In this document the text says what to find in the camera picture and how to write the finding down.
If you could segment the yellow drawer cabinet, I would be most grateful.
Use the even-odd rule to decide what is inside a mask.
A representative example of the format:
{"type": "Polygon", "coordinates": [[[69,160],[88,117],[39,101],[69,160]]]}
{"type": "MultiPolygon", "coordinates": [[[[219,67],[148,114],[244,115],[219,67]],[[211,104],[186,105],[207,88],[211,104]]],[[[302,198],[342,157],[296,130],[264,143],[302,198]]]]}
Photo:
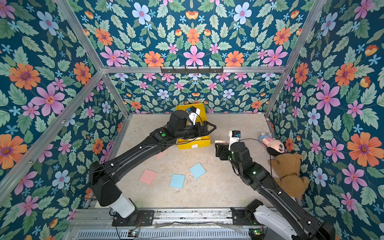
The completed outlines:
{"type": "MultiPolygon", "coordinates": [[[[200,109],[200,111],[201,111],[200,112],[200,119],[198,119],[197,122],[202,123],[203,121],[206,121],[207,120],[207,114],[206,114],[205,106],[202,103],[189,104],[189,105],[179,105],[179,106],[176,106],[176,110],[183,110],[186,112],[186,109],[189,107],[192,107],[192,106],[200,109]]],[[[208,136],[201,137],[201,138],[193,137],[193,138],[190,138],[187,140],[179,139],[179,140],[177,140],[177,144],[178,144],[179,150],[209,147],[211,144],[211,137],[208,135],[208,136]]]]}

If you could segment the orange patterned sticky note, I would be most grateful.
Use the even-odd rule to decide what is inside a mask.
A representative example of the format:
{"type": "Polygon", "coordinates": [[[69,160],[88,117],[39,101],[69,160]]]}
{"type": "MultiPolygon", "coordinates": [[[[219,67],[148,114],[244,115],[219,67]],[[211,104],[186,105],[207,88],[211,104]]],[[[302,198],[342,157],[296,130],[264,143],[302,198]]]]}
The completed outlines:
{"type": "Polygon", "coordinates": [[[223,144],[223,145],[229,145],[229,141],[222,141],[222,140],[216,140],[215,144],[223,144]]]}

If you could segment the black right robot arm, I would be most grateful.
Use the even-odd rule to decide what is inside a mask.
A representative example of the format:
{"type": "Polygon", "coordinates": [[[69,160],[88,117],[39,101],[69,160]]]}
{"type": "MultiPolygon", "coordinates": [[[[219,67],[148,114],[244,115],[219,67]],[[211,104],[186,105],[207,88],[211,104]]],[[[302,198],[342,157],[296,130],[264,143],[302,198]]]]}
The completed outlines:
{"type": "Polygon", "coordinates": [[[253,200],[246,206],[246,216],[251,223],[260,223],[285,240],[334,240],[336,230],[328,222],[320,222],[296,203],[272,175],[251,158],[243,142],[215,143],[215,155],[229,161],[234,173],[243,183],[268,200],[278,213],[269,210],[261,201],[253,200]]]}

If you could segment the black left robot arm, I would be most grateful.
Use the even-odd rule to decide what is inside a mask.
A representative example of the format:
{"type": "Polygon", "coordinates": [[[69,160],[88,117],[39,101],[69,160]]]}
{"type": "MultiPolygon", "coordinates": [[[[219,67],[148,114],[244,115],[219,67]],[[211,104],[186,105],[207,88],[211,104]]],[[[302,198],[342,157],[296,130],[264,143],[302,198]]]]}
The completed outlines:
{"type": "Polygon", "coordinates": [[[197,138],[209,136],[217,126],[200,120],[194,123],[190,113],[177,110],[170,116],[163,127],[155,129],[142,142],[127,150],[122,155],[104,162],[90,165],[90,188],[102,207],[109,207],[123,219],[136,218],[138,208],[126,197],[117,183],[131,170],[145,160],[177,145],[177,140],[188,143],[197,138]]]}

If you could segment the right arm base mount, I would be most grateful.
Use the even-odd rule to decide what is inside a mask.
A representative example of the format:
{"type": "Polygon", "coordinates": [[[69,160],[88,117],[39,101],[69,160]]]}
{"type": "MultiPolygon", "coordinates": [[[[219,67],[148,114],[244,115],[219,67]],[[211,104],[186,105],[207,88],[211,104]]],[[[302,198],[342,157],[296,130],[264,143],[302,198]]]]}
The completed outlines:
{"type": "Polygon", "coordinates": [[[254,226],[263,224],[263,220],[271,215],[271,210],[261,201],[255,199],[244,209],[230,208],[233,225],[254,226]]]}

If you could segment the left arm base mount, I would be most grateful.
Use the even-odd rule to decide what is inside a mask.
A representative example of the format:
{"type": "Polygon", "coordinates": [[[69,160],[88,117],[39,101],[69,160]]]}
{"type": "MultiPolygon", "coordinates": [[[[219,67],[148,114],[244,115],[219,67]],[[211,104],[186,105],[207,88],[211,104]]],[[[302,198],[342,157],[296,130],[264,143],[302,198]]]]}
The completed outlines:
{"type": "Polygon", "coordinates": [[[147,227],[153,224],[155,211],[135,210],[132,215],[123,218],[118,213],[114,214],[113,227],[147,227]]]}

